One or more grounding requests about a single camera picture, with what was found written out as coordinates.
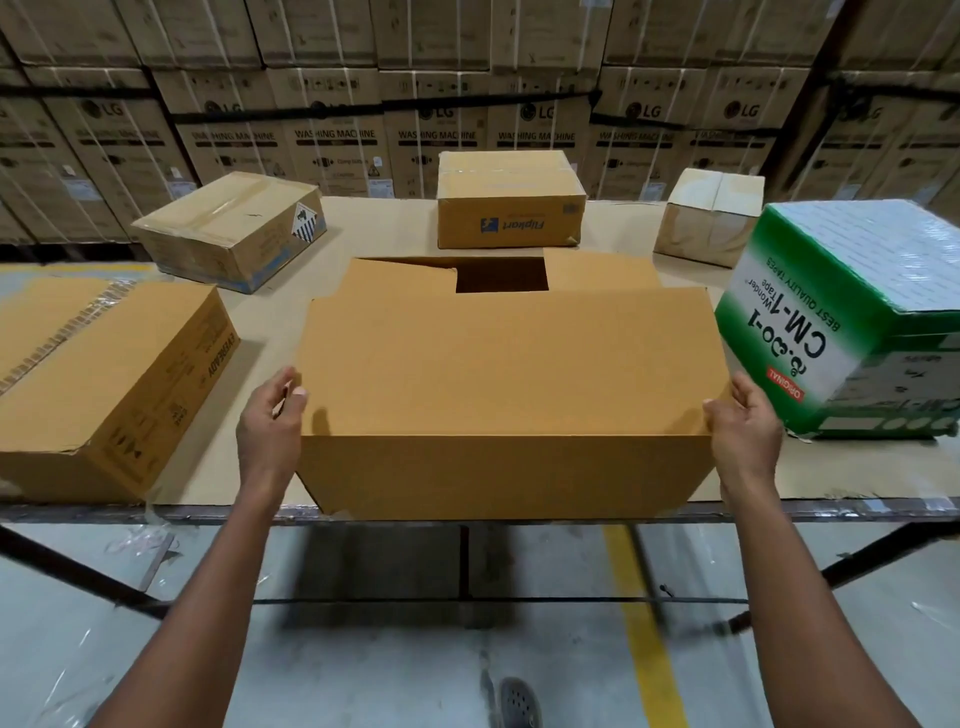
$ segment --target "floor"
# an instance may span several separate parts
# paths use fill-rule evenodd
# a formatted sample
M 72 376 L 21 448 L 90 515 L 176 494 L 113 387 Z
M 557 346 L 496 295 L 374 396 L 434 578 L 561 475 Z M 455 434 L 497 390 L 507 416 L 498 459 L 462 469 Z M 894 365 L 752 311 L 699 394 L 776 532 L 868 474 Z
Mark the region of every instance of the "floor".
M 162 526 L 14 528 L 134 586 L 166 533 Z M 822 566 L 890 528 L 801 525 Z M 176 596 L 215 530 L 175 527 L 150 593 Z M 653 582 L 671 594 L 745 596 L 731 526 L 644 525 L 638 535 Z M 456 595 L 458 539 L 456 528 L 441 526 L 275 528 L 257 596 Z M 635 590 L 621 563 L 628 541 L 621 526 L 474 527 L 471 593 Z M 955 725 L 960 715 L 958 556 L 960 544 L 940 543 L 837 593 L 860 639 L 927 728 Z M 10 562 L 0 561 L 0 584 L 5 723 L 81 728 L 156 624 Z M 656 628 L 647 607 L 610 603 L 257 606 L 227 726 L 403 720 L 489 728 L 496 726 L 496 688 L 511 676 L 534 689 L 547 728 L 768 726 L 750 634 L 709 630 L 737 611 L 668 605 Z

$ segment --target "open cardboard box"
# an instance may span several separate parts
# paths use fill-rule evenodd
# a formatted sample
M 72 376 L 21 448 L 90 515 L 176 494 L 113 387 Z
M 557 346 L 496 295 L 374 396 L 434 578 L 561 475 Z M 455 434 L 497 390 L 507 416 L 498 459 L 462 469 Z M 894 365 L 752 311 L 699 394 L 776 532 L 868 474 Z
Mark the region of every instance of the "open cardboard box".
M 362 520 L 637 519 L 713 467 L 707 291 L 649 259 L 354 259 L 310 304 L 299 474 Z

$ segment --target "table leg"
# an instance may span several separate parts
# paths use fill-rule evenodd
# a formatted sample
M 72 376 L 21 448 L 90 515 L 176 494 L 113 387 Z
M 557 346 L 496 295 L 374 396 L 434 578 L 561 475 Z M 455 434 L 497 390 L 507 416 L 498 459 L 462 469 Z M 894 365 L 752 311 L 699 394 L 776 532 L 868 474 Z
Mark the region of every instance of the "table leg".
M 117 581 L 79 561 L 74 561 L 69 556 L 38 544 L 2 525 L 0 525 L 0 556 L 6 556 L 25 567 L 53 576 L 64 584 L 119 606 L 133 609 L 135 612 L 156 619 L 163 619 L 166 612 L 165 602 L 154 599 L 122 581 Z
M 934 541 L 951 536 L 960 536 L 960 521 L 908 523 L 872 544 L 867 544 L 856 553 L 830 564 L 821 574 L 829 587 L 836 589 L 880 567 L 892 564 Z M 750 629 L 750 612 L 741 612 L 729 619 L 727 626 L 734 635 Z

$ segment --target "person's right hand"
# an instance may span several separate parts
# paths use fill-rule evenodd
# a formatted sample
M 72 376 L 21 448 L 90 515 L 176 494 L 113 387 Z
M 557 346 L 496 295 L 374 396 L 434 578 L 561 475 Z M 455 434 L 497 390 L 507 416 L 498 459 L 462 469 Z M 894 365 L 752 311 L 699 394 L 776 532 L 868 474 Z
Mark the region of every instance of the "person's right hand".
M 735 401 L 704 402 L 724 497 L 734 501 L 751 494 L 776 497 L 774 473 L 783 423 L 763 390 L 743 372 L 733 375 L 732 390 Z

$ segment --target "flipkart box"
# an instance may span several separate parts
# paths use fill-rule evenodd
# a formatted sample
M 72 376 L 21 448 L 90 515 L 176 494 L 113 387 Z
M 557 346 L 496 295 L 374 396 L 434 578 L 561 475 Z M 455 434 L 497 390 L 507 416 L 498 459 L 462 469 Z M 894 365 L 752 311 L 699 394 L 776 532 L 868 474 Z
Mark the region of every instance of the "flipkart box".
M 720 332 L 804 436 L 944 434 L 960 416 L 960 230 L 905 200 L 768 205 Z
M 586 206 L 560 150 L 440 154 L 439 248 L 577 245 Z
M 663 211 L 655 253 L 732 268 L 763 210 L 763 178 L 684 169 Z
M 0 494 L 33 502 L 145 499 L 239 344 L 187 281 L 34 279 L 0 330 Z
M 252 293 L 326 231 L 315 184 L 230 174 L 133 223 L 165 273 Z
M 701 405 L 728 382 L 705 289 L 563 249 L 353 260 L 310 303 L 296 362 L 300 479 L 362 520 L 678 507 L 713 467 Z

